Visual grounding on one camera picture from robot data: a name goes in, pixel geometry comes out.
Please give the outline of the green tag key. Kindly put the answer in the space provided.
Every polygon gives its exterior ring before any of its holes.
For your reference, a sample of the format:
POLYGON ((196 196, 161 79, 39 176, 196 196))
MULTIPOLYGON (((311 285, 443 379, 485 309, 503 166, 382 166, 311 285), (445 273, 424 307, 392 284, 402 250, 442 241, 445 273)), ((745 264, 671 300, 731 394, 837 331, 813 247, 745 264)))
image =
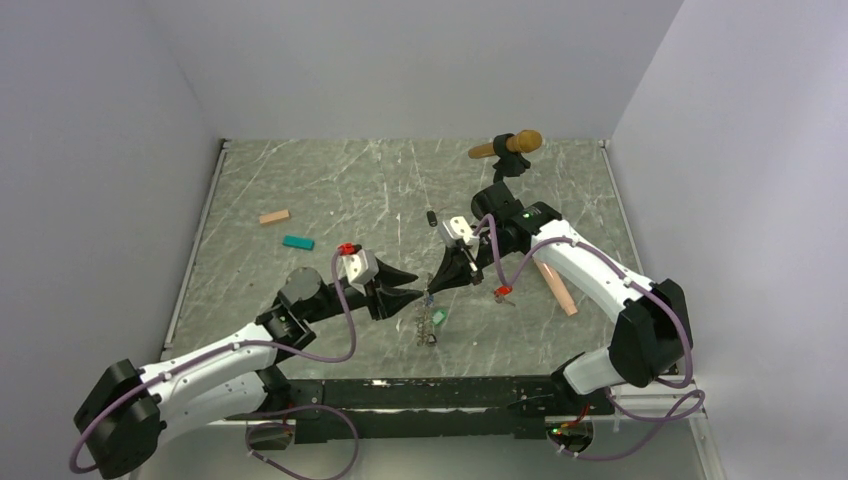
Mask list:
POLYGON ((437 311, 434 312, 434 314, 432 316, 432 323, 433 323, 434 326, 440 325, 441 323, 443 323, 446 320, 446 318, 447 318, 447 314, 446 314, 445 311, 437 310, 437 311))

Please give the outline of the red tag key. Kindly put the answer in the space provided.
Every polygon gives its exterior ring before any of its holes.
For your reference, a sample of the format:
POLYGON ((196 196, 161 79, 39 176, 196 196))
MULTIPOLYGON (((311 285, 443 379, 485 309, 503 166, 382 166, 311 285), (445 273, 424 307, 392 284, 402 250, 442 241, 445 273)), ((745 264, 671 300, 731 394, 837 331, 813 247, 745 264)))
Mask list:
POLYGON ((497 304, 509 305, 515 307, 515 303, 509 299, 509 295, 513 289, 510 286, 502 285, 497 287, 493 292, 494 300, 497 304))

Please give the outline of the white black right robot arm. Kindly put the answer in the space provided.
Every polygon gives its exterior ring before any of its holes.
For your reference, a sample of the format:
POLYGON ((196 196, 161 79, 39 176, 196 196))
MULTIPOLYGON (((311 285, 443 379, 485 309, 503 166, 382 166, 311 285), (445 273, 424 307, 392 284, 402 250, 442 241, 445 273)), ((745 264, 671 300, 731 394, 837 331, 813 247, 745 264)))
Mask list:
POLYGON ((504 301, 519 275, 506 275, 502 260, 522 254, 521 263, 551 267, 587 294, 614 326, 610 343, 581 353, 551 376, 553 406, 572 416, 586 407, 591 394, 628 384, 643 388, 659 381, 678 361, 686 369, 676 388, 692 379, 693 340, 682 287, 671 279, 654 282, 594 246, 544 202, 526 206, 502 181, 478 192, 471 202, 477 225, 456 216, 437 223, 445 253, 428 284, 431 293, 479 284, 483 270, 494 267, 504 301))

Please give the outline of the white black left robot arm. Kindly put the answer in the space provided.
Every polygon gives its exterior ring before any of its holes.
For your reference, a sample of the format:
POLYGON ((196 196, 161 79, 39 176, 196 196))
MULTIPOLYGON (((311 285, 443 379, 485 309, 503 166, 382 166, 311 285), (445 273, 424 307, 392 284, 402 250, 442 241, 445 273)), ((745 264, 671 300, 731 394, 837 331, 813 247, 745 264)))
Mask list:
POLYGON ((68 460, 75 474, 122 477, 157 447, 207 423, 238 415, 279 417, 289 386, 278 364, 292 357, 321 363, 352 358, 352 313, 374 320, 420 299, 417 275, 361 250, 334 253, 331 279, 311 267, 292 271, 271 305, 238 331, 188 354, 136 367, 106 368, 73 417, 79 432, 68 460))

